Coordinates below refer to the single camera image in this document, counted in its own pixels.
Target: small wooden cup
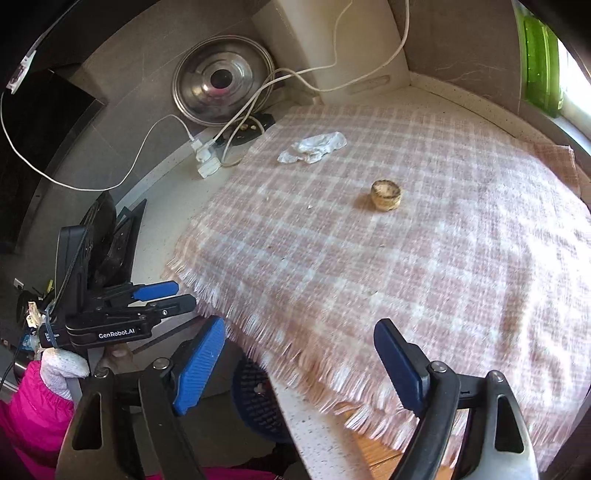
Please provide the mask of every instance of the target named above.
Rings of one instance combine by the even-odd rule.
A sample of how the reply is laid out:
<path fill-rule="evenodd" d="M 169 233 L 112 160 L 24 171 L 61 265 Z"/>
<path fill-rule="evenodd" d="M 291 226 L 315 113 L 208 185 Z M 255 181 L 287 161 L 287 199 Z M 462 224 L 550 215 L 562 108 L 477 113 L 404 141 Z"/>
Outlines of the small wooden cup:
<path fill-rule="evenodd" d="M 394 210 L 400 205 L 402 191 L 390 180 L 377 180 L 371 186 L 371 199 L 375 207 L 382 212 Z"/>

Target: gray wall tile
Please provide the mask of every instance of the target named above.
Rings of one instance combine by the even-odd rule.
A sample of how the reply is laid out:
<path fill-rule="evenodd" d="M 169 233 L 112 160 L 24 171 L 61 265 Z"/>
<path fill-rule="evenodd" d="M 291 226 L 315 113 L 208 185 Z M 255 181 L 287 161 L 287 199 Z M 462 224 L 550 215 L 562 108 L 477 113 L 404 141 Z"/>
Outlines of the gray wall tile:
<path fill-rule="evenodd" d="M 404 0 L 388 0 L 402 35 Z M 517 114 L 521 56 L 511 0 L 411 0 L 408 68 Z"/>

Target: wooden floor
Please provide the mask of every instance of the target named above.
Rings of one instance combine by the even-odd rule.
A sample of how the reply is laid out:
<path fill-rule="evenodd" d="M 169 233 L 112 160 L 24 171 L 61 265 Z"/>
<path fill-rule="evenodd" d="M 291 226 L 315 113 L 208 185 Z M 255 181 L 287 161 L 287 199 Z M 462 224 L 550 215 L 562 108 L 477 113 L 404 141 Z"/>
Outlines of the wooden floor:
<path fill-rule="evenodd" d="M 354 435 L 357 445 L 359 445 L 363 456 L 367 460 L 374 479 L 388 480 L 402 458 L 402 452 L 391 450 L 377 440 L 370 440 L 358 434 Z M 442 466 L 439 469 L 436 480 L 450 480 L 452 473 L 453 469 Z"/>

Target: person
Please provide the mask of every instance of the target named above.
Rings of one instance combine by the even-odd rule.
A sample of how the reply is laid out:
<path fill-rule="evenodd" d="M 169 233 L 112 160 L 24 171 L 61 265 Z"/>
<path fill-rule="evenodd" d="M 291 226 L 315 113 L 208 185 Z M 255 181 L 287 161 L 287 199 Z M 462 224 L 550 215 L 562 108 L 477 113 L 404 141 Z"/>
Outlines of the person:
<path fill-rule="evenodd" d="M 41 361 L 29 364 L 11 401 L 0 401 L 2 478 L 55 478 L 61 444 L 74 415 L 66 378 L 88 375 L 88 364 L 81 356 L 61 349 L 49 348 L 43 352 Z M 276 449 L 241 466 L 203 468 L 203 473 L 207 480 L 277 480 L 296 461 L 291 457 L 286 460 L 286 455 Z M 148 479 L 161 480 L 161 477 L 154 475 Z"/>

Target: pink jacket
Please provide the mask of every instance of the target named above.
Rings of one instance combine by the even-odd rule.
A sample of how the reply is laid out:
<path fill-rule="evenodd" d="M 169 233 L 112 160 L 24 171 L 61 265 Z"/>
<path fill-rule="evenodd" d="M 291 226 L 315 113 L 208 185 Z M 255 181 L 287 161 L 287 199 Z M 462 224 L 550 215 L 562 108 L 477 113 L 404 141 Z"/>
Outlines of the pink jacket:
<path fill-rule="evenodd" d="M 0 401 L 0 429 L 36 480 L 53 480 L 61 443 L 74 415 L 74 404 L 45 386 L 40 367 L 41 362 L 31 362 L 10 403 Z M 229 468 L 204 468 L 203 472 L 208 480 L 276 478 L 273 473 Z M 161 478 L 156 475 L 150 480 Z"/>

